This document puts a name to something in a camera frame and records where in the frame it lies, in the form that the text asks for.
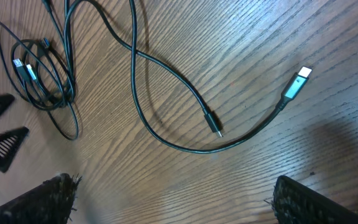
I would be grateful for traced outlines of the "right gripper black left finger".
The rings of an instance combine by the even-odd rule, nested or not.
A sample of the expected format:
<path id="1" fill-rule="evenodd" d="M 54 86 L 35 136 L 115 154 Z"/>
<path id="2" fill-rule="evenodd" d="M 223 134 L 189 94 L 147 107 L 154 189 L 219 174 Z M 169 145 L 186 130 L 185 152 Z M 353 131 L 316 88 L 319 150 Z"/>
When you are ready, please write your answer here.
<path id="1" fill-rule="evenodd" d="M 0 206 L 0 223 L 68 223 L 81 177 L 62 173 Z"/>

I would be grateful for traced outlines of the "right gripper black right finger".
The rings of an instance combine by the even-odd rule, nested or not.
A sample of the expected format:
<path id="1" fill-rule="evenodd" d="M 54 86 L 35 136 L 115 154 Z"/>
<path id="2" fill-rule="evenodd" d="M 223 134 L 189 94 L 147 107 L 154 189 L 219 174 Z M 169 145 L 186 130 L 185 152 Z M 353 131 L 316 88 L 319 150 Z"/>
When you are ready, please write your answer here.
<path id="1" fill-rule="evenodd" d="M 358 213 L 353 212 L 305 185 L 281 175 L 269 202 L 279 223 L 358 223 Z"/>

